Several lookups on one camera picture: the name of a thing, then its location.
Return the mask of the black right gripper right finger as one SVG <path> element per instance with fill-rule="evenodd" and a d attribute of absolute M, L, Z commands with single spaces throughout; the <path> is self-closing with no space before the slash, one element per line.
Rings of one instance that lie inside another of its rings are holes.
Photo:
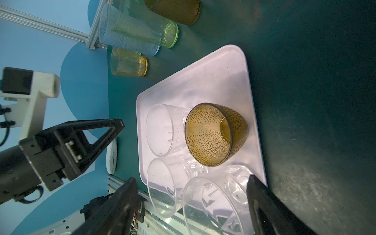
<path fill-rule="evenodd" d="M 282 201 L 261 182 L 250 175 L 247 199 L 256 235 L 315 235 Z"/>

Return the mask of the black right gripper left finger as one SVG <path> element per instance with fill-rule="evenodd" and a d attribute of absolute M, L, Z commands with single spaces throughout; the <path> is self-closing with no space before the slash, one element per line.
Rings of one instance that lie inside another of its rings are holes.
<path fill-rule="evenodd" d="M 129 178 L 115 193 L 92 199 L 80 212 L 85 222 L 74 235 L 128 235 L 140 199 L 136 179 Z"/>

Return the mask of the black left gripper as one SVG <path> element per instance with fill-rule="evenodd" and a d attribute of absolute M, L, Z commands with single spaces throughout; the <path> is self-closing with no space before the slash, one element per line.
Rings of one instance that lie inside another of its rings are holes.
<path fill-rule="evenodd" d="M 53 191 L 82 175 L 124 129 L 120 118 L 68 121 L 1 152 L 1 204 Z"/>

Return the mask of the clear faceted glass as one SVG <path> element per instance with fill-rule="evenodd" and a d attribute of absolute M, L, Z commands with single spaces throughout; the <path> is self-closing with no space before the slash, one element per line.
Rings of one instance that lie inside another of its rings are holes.
<path fill-rule="evenodd" d="M 253 235 L 246 187 L 252 172 L 229 165 L 186 184 L 183 215 L 191 235 Z"/>
<path fill-rule="evenodd" d="M 149 148 L 157 157 L 166 157 L 184 149 L 185 124 L 190 108 L 155 104 L 146 120 L 146 137 Z"/>
<path fill-rule="evenodd" d="M 147 171 L 147 189 L 157 214 L 170 218 L 178 212 L 188 181 L 206 173 L 208 168 L 189 153 L 153 159 Z"/>

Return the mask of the amber dimpled glass front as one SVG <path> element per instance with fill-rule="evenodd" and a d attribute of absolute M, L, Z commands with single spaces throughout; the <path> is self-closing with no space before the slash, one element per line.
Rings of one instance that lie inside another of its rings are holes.
<path fill-rule="evenodd" d="M 249 133 L 245 118 L 223 105 L 201 103 L 188 114 L 185 139 L 193 158 L 208 167 L 223 164 L 244 145 Z"/>

